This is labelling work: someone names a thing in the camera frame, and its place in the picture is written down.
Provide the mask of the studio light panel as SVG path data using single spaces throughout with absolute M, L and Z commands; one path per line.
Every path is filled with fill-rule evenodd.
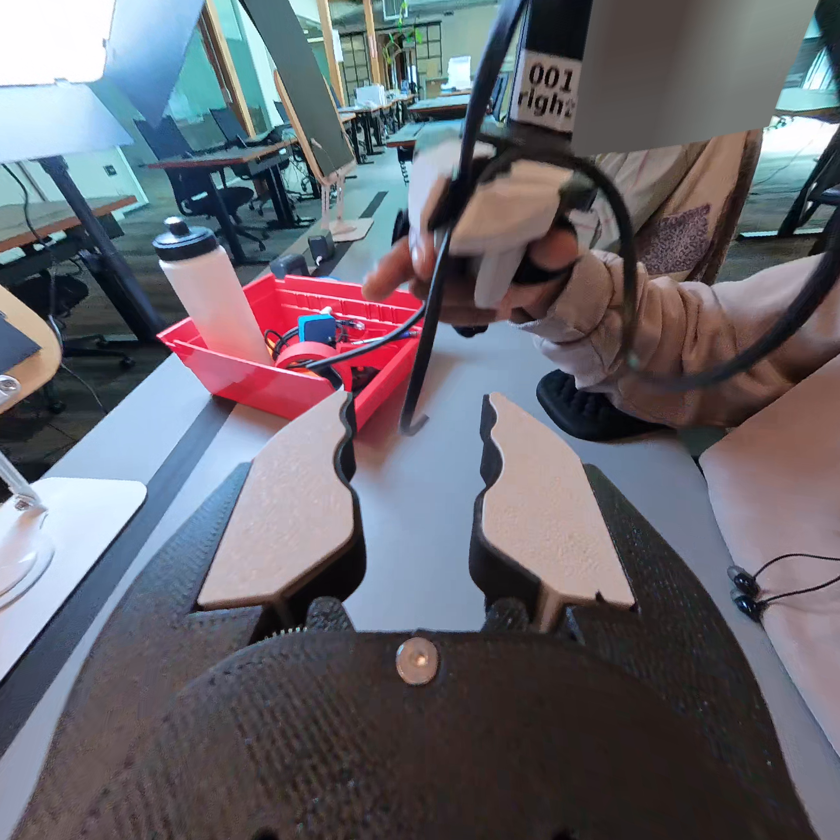
M 109 82 L 159 123 L 204 5 L 2 2 L 1 162 L 132 144 L 91 86 Z

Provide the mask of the red plastic bin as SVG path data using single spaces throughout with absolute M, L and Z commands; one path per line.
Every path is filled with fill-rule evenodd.
M 363 298 L 360 286 L 329 277 L 277 278 L 268 274 L 249 283 L 244 293 L 263 331 L 285 333 L 297 327 L 300 317 L 331 307 L 337 319 L 364 325 L 363 331 L 350 331 L 352 340 L 380 338 L 403 325 L 420 307 L 420 301 L 406 290 L 395 291 L 384 302 L 372 302 Z M 191 318 L 160 332 L 158 338 L 211 394 L 287 420 L 299 417 L 333 393 L 321 376 L 209 350 Z M 417 344 L 414 335 L 338 365 L 346 385 L 352 384 L 354 371 L 376 370 L 372 381 L 353 398 L 358 429 L 408 377 Z

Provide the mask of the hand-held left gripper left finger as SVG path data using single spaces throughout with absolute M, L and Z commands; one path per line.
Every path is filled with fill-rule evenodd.
M 355 472 L 353 398 L 335 392 L 253 457 L 197 605 L 205 611 L 353 594 L 365 573 Z

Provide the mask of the dark rounded pad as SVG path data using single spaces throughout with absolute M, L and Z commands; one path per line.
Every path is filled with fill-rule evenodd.
M 549 420 L 580 440 L 614 443 L 669 430 L 662 424 L 623 413 L 601 393 L 578 390 L 573 376 L 559 370 L 546 374 L 535 393 Z

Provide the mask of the wooden top desk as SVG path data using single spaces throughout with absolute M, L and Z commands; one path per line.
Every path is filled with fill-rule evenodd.
M 272 205 L 276 222 L 270 229 L 300 228 L 306 220 L 297 215 L 292 209 L 290 199 L 282 181 L 282 172 L 288 167 L 292 149 L 298 146 L 293 139 L 282 140 L 267 145 L 253 145 L 244 148 L 235 147 L 216 150 L 212 154 L 204 154 L 190 161 L 169 160 L 162 163 L 155 161 L 147 165 L 149 170 L 164 172 L 173 167 L 205 166 L 213 171 L 213 179 L 220 175 L 219 169 L 242 169 L 252 180 L 262 180 L 267 183 L 269 202 Z M 233 241 L 235 234 L 227 233 L 232 240 L 230 245 L 238 245 Z
M 94 197 L 87 203 L 104 227 L 111 222 L 117 222 L 122 217 L 121 213 L 125 208 L 139 205 L 137 196 L 134 194 Z M 25 246 L 35 245 L 37 238 L 61 240 L 69 236 L 69 231 L 83 228 L 79 216 L 68 203 L 63 201 L 30 203 L 27 210 L 29 221 L 35 230 L 34 234 L 25 221 L 25 206 L 22 203 L 1 205 L 3 263 L 23 254 Z

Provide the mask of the black office chair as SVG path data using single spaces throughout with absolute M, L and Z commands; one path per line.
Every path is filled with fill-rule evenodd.
M 87 284 L 77 276 L 57 274 L 45 269 L 18 283 L 14 294 L 49 325 L 58 340 L 62 359 L 58 372 L 64 372 L 80 383 L 105 417 L 108 412 L 96 391 L 67 365 L 66 359 L 113 358 L 119 362 L 120 369 L 129 371 L 135 366 L 135 361 L 118 349 L 117 345 L 129 343 L 130 340 L 108 339 L 102 333 L 86 334 L 74 339 L 67 337 L 69 316 L 89 296 Z
M 134 126 L 143 140 L 150 147 L 158 162 L 169 160 L 190 161 L 215 150 L 197 151 L 188 143 L 177 127 L 173 118 L 164 116 L 161 122 L 153 126 L 143 119 L 135 119 Z M 214 218 L 218 223 L 216 235 L 230 244 L 227 233 L 233 233 L 233 241 L 238 244 L 245 238 L 257 244 L 260 251 L 266 251 L 265 240 L 268 237 L 264 228 L 244 225 L 238 211 L 250 204 L 255 198 L 253 190 L 241 185 L 228 185 L 224 168 L 221 167 L 221 186 L 216 186 L 213 171 L 205 166 L 173 167 L 164 169 L 171 184 L 175 204 L 184 217 Z

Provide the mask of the black light stand pole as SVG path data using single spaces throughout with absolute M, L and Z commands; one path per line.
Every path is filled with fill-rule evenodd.
M 56 184 L 94 244 L 100 268 L 92 271 L 92 275 L 121 319 L 141 344 L 158 343 L 158 334 L 165 328 L 165 322 L 72 180 L 67 161 L 63 156 L 54 155 L 38 158 L 37 162 Z

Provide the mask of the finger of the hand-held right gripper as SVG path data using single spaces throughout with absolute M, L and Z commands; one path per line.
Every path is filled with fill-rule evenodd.
M 516 161 L 478 185 L 451 234 L 452 255 L 499 255 L 544 236 L 572 176 L 572 170 L 553 164 Z
M 450 187 L 461 152 L 460 140 L 447 140 L 415 155 L 408 189 L 408 258 L 411 265 L 432 265 L 436 259 L 432 215 Z M 455 226 L 453 250 L 473 265 L 487 261 L 493 249 L 492 199 L 490 184 L 472 194 Z

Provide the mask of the blue pen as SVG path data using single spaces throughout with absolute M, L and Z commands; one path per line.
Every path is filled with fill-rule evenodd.
M 337 346 L 341 349 L 359 350 L 373 349 L 375 346 L 388 344 L 395 341 L 418 339 L 421 330 L 417 327 L 395 329 L 383 335 L 372 335 L 367 338 L 352 339 L 349 332 L 349 324 L 344 324 L 338 333 Z

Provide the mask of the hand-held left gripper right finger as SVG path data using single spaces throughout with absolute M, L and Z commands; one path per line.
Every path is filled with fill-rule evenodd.
M 567 607 L 636 610 L 636 596 L 580 457 L 504 395 L 482 399 L 469 574 L 486 609 L 517 606 L 552 631 Z

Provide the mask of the white bottle black cap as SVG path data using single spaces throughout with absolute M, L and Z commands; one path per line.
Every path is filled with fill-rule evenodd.
M 154 252 L 205 346 L 255 364 L 270 352 L 227 251 L 207 227 L 172 216 L 154 238 Z

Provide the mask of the white board stand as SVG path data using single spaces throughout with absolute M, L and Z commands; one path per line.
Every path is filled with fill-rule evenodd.
M 320 180 L 321 218 L 317 225 L 317 235 L 330 234 L 333 242 L 339 244 L 362 240 L 374 223 L 372 217 L 344 217 L 344 187 L 355 168 L 355 163 L 347 164 Z
M 1 506 L 1 678 L 5 679 L 147 498 L 135 480 L 28 483 L 5 457 Z

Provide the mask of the red tape roll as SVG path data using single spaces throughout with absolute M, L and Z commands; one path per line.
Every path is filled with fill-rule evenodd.
M 278 370 L 320 377 L 330 383 L 334 390 L 342 390 L 344 381 L 341 372 L 332 364 L 338 355 L 337 349 L 326 343 L 297 342 L 279 352 L 275 367 Z

